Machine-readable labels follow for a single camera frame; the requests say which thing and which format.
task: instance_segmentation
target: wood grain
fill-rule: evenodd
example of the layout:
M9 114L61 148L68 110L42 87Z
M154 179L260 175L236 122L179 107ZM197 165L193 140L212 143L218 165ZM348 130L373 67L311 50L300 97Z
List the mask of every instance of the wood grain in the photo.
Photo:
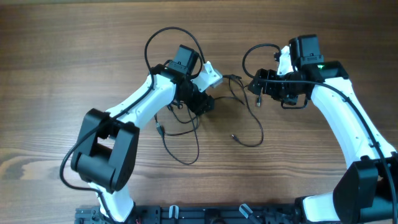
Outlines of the wood grain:
M318 34L322 54L339 60L383 136L398 146L398 10L393 1L130 2L0 7L0 220L1 223L71 223L74 209L96 205L93 194L67 189L58 179L64 154L76 141L84 114L106 110L146 78L143 51L158 29L179 26L199 40L205 57L222 73L242 75L241 59L253 45L284 46L302 34ZM149 47L150 63L174 56L185 34L165 32ZM254 73L276 68L272 49L248 57ZM222 84L210 90L229 95ZM255 97L249 94L254 105ZM252 107L265 134L245 108L220 100L201 117L200 158L183 166L164 150L154 123L141 131L130 191L138 205L292 202L333 190L345 172L340 147L322 114L309 104L284 111L263 98ZM188 119L185 110L177 113ZM167 110L167 131L188 130ZM193 135L167 138L176 156L195 158ZM84 185L68 169L74 184Z

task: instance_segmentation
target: wooden table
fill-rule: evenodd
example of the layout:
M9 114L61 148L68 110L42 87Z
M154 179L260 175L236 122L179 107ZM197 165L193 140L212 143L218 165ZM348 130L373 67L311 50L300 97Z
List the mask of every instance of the wooden table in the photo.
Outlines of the wooden table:
M76 141L84 114L106 110L138 89L147 75L144 45L155 31L183 27L199 40L206 59L223 74L249 79L244 53L263 42L284 46L318 34L326 60L339 60L361 104L383 136L398 146L398 10L391 1L190 1L59 4L0 8L0 222L71 223L74 209L96 205L94 193L66 188L58 169ZM151 65L174 57L179 44L196 48L176 31L151 42ZM248 70L276 69L273 49L248 57ZM228 85L209 90L229 95ZM201 117L200 158L183 166L165 151L154 122L141 130L130 192L138 205L214 205L292 202L332 191L346 170L341 149L312 103L289 111L268 96L252 110L220 100ZM178 111L187 119L186 111ZM159 113L167 131L182 126ZM193 135L167 138L185 161L195 158ZM73 184L86 184L69 168Z

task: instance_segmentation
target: wooden surface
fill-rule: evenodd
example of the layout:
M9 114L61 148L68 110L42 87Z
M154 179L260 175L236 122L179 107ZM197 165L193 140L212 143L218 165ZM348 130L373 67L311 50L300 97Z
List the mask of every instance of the wooden surface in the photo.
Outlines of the wooden surface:
M241 59L253 45L284 46L302 34L319 36L327 60L350 74L364 109L398 146L398 10L393 1L135 2L0 7L0 222L71 223L74 209L96 205L93 193L63 186L58 168L91 108L106 110L146 78L144 45L155 31L179 26L199 40L205 57L224 74L244 76ZM149 47L151 65L174 56L189 37L170 31ZM248 69L276 68L272 49L254 51ZM226 84L209 93L229 95ZM249 94L254 105L255 97ZM340 147L312 103L286 111L263 98L252 107L259 129L235 101L220 100L201 117L200 158L183 166L164 150L151 121L141 131L130 191L138 205L214 205L292 202L333 190L345 172ZM178 111L188 118L186 111ZM166 129L183 131L167 110ZM193 135L167 138L176 156L195 158ZM69 168L66 177L85 185Z

